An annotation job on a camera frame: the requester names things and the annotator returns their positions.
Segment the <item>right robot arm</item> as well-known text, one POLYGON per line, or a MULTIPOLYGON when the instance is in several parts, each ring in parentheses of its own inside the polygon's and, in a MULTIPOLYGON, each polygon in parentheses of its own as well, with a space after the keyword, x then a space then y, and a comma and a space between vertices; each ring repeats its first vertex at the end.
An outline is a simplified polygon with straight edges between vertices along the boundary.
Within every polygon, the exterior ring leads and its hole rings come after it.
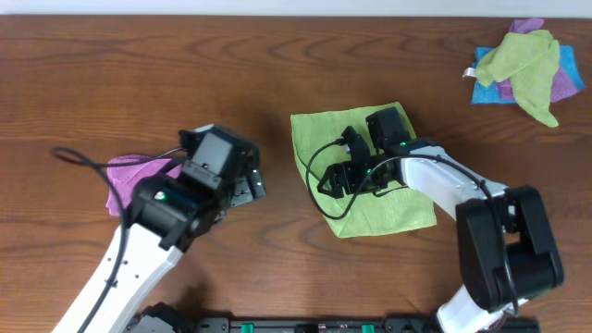
POLYGON ((451 158, 437 143, 415 139, 396 107, 365 119, 370 139, 347 127, 334 144, 349 160, 327 167, 311 195, 352 202, 380 197, 398 182, 419 191, 456 222, 462 286, 434 318, 402 321, 387 332, 523 332, 537 322, 520 319, 525 303, 558 288, 564 270, 537 189, 509 188, 451 158))

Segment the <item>green microfiber cloth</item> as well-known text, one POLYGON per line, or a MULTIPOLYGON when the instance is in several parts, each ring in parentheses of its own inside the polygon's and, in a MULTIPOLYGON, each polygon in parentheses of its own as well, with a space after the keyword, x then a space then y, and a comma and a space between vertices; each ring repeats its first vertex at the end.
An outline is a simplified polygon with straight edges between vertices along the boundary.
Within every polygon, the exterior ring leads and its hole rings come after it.
POLYGON ((389 107, 398 110, 403 127, 414 137, 413 126, 398 102, 343 111, 295 114, 290 117, 296 166, 304 184, 311 187, 318 204, 330 215, 327 223, 339 238, 383 236, 429 228, 437 224, 432 200, 419 191, 404 189, 398 182, 389 184, 389 193, 382 197, 375 197, 371 193, 359 195, 350 211, 345 210, 351 199, 349 195, 334 199, 318 192, 316 186, 327 167, 349 159, 339 147, 329 147, 320 153, 314 159, 310 176, 305 176, 306 167, 313 154, 323 145, 335 141, 348 126, 353 127, 368 144, 371 144, 365 118, 389 107))

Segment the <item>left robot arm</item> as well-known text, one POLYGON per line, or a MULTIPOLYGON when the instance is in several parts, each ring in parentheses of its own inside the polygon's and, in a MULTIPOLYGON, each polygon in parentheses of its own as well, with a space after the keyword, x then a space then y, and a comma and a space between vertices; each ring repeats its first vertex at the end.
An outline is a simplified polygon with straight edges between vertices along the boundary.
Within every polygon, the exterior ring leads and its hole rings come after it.
POLYGON ((207 125, 179 132, 183 152, 115 197, 120 224, 105 256, 55 327, 57 332, 191 332, 171 307, 142 310, 192 242, 237 206, 265 197, 256 145, 207 125))

